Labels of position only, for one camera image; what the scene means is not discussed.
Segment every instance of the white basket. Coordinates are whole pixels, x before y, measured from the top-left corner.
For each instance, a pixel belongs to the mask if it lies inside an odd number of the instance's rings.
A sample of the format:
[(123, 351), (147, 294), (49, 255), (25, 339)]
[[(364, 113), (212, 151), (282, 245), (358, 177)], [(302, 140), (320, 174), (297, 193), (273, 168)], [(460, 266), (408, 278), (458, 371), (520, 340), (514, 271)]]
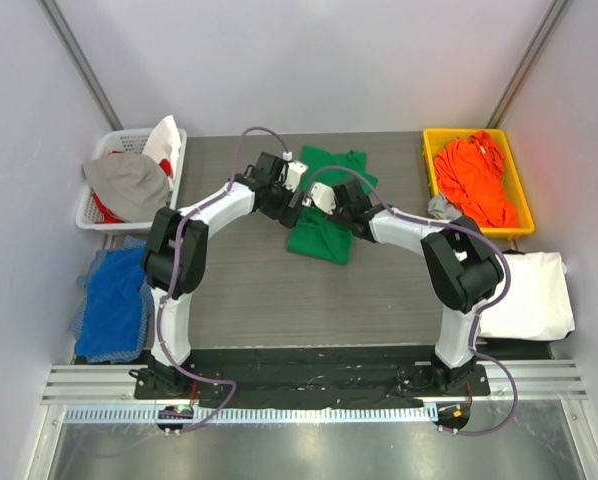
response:
[[(152, 133), (152, 128), (136, 128), (133, 130), (120, 130), (110, 132), (101, 139), (93, 158), (101, 158), (109, 155), (113, 150), (124, 152), (141, 153), (143, 147)], [(179, 186), (181, 185), (181, 173), (183, 172), (184, 154), (186, 153), (186, 140), (188, 135), (179, 129), (181, 136), (181, 148), (179, 149), (179, 160), (177, 170), (174, 172), (174, 187), (170, 192), (170, 208), (176, 208)], [(111, 235), (148, 232), (152, 222), (142, 223), (96, 223), (103, 220), (103, 214), (97, 208), (92, 198), (92, 189), (88, 182), (85, 182), (79, 208), (77, 209), (77, 226), (86, 230), (97, 230)]]

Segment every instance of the yellow basket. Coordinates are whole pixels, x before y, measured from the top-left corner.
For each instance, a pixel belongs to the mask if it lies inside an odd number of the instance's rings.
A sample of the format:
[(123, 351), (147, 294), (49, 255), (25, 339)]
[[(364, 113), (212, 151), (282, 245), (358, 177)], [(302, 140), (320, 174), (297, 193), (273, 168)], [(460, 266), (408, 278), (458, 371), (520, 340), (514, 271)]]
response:
[(532, 221), (532, 215), (530, 215), (528, 202), (526, 201), (526, 196), (521, 187), (521, 181), (517, 174), (515, 161), (512, 158), (512, 152), (508, 145), (508, 139), (503, 130), (480, 128), (428, 128), (424, 130), (423, 154), (424, 157), (426, 157), (426, 167), (428, 168), (428, 178), (430, 179), (430, 190), (432, 191), (432, 195), (434, 196), (439, 193), (439, 185), (437, 185), (434, 164), (437, 154), (446, 146), (446, 144), (455, 138), (468, 138), (473, 133), (480, 132), (481, 130), (488, 132), (506, 155), (503, 185), (506, 189), (508, 199), (517, 209), (517, 215), (519, 216), (518, 228), (482, 228), (481, 231), (489, 238), (506, 238), (509, 240), (519, 238), (522, 235), (529, 235), (535, 231), (535, 223)]

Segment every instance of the red cloth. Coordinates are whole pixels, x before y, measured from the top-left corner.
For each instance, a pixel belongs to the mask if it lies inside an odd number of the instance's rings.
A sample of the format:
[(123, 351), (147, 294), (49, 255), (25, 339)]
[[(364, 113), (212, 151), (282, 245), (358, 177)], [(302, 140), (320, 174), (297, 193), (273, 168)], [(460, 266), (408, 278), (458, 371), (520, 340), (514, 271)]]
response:
[(170, 165), (170, 160), (164, 158), (163, 160), (161, 160), (161, 162), (159, 162), (159, 166), (163, 170), (163, 173), (166, 174), (166, 176), (172, 177), (172, 165)]
[(106, 206), (101, 203), (101, 200), (99, 200), (99, 197), (95, 192), (92, 192), (92, 199), (95, 201), (95, 205), (97, 205), (99, 211), (103, 214), (103, 220), (99, 220), (96, 223), (124, 223), (122, 219), (117, 217), (114, 213), (112, 213), (111, 210), (106, 208)]
[(435, 158), (439, 188), (448, 201), (480, 227), (518, 227), (503, 187), (505, 155), (484, 131), (446, 145)]

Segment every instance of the gray metal pole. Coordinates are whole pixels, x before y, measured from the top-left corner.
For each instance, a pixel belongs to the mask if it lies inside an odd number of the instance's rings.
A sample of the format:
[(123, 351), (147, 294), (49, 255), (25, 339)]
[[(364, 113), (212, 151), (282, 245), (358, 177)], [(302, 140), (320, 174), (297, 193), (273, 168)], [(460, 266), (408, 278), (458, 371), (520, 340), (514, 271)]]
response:
[(517, 66), (512, 79), (508, 83), (495, 111), (488, 121), (488, 128), (499, 128), (503, 118), (510, 109), (513, 100), (521, 90), (524, 82), (528, 78), (532, 67), (537, 62), (537, 59), (541, 55), (544, 47), (546, 46), (548, 39), (554, 33), (555, 27), (559, 23), (559, 20), (563, 18), (568, 6), (572, 0), (554, 0), (552, 5), (548, 8), (546, 15), (543, 17), (539, 28), (537, 29), (534, 37), (532, 38), (530, 45), (526, 49), (521, 62)]
[(123, 130), (119, 117), (117, 117), (115, 110), (112, 108), (106, 93), (101, 87), (99, 80), (97, 80), (97, 76), (93, 72), (92, 67), (90, 67), (88, 59), (81, 50), (79, 42), (77, 42), (68, 22), (61, 13), (57, 2), (55, 0), (39, 0), (39, 4), (59, 36), (61, 43), (63, 43), (63, 46), (68, 51), (68, 55), (70, 55), (72, 62), (88, 87), (88, 90), (90, 90), (92, 98), (95, 100), (101, 113), (110, 124), (110, 128), (113, 130)]

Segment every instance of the metal frame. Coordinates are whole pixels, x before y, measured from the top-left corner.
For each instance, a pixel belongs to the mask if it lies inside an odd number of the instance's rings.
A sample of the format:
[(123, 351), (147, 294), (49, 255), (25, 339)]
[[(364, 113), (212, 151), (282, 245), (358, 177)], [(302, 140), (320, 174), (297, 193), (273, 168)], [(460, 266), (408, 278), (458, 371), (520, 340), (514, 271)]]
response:
[[(515, 378), (521, 400), (584, 400), (586, 391), (572, 360), (514, 360), (504, 362)], [(483, 362), (492, 395), (475, 401), (511, 400), (510, 383), (499, 367)], [(154, 400), (134, 398), (135, 379), (130, 369), (145, 365), (55, 365), (48, 377), (43, 405), (120, 405), (146, 404)], [(464, 397), (425, 397), (425, 401), (463, 401)], [(187, 402), (165, 399), (157, 403)]]
[[(474, 401), (498, 401), (512, 398), (510, 384), (499, 367), (491, 362), (482, 362), (490, 383), (492, 394), (488, 397), (475, 397)], [(598, 479), (598, 445), (594, 429), (585, 414), (588, 403), (586, 390), (573, 360), (514, 360), (504, 362), (515, 378), (519, 399), (561, 400), (568, 425), (580, 456), (587, 478)], [(142, 365), (55, 365), (48, 377), (42, 405), (47, 409), (46, 418), (39, 435), (29, 480), (47, 478), (55, 451), (58, 446), (61, 426), (65, 423), (83, 423), (91, 420), (102, 423), (151, 423), (159, 405), (187, 403), (189, 399), (136, 400), (133, 396), (135, 379), (128, 372)], [(425, 397), (424, 401), (435, 402), (463, 401), (464, 397)], [(231, 413), (222, 418), (221, 423), (300, 423), (308, 421), (372, 421), (377, 415), (385, 416), (386, 421), (428, 420), (428, 413), (413, 412), (410, 409), (377, 413), (378, 411), (350, 410), (345, 418), (341, 414), (325, 417), (310, 417), (291, 411), (245, 411)]]
[(586, 478), (596, 479), (598, 478), (598, 444), (593, 426), (585, 413), (588, 400), (562, 400), (561, 404)]
[(539, 28), (530, 41), (530, 45), (528, 45), (523, 57), (521, 57), (521, 61), (519, 62), (515, 73), (508, 82), (508, 85), (506, 86), (499, 103), (497, 103), (490, 120), (488, 120), (487, 128), (499, 128), (501, 125), (501, 122), (503, 121), (506, 113), (508, 113), (512, 102), (519, 94), (521, 87), (528, 78), (528, 75), (530, 75), (532, 67), (534, 67), (534, 65), (537, 63), (539, 56), (548, 43), (548, 39), (554, 33), (555, 28), (559, 24), (559, 21), (563, 18), (563, 15), (566, 13), (570, 3), (571, 0), (553, 0), (550, 7), (548, 7), (546, 14), (539, 24)]
[(75, 35), (72, 33), (70, 25), (68, 25), (63, 13), (61, 13), (61, 9), (57, 5), (57, 2), (55, 0), (38, 1), (39, 5), (41, 5), (41, 9), (48, 17), (52, 28), (68, 51), (68, 55), (79, 72), (79, 75), (81, 75), (86, 87), (90, 90), (92, 98), (110, 125), (110, 128), (113, 130), (123, 130), (123, 126), (117, 113), (114, 108), (112, 108), (112, 104), (110, 103), (110, 100), (108, 100), (106, 92), (99, 83), (86, 55), (83, 53), (83, 50), (81, 50), (81, 46), (79, 45), (79, 42), (77, 42)]

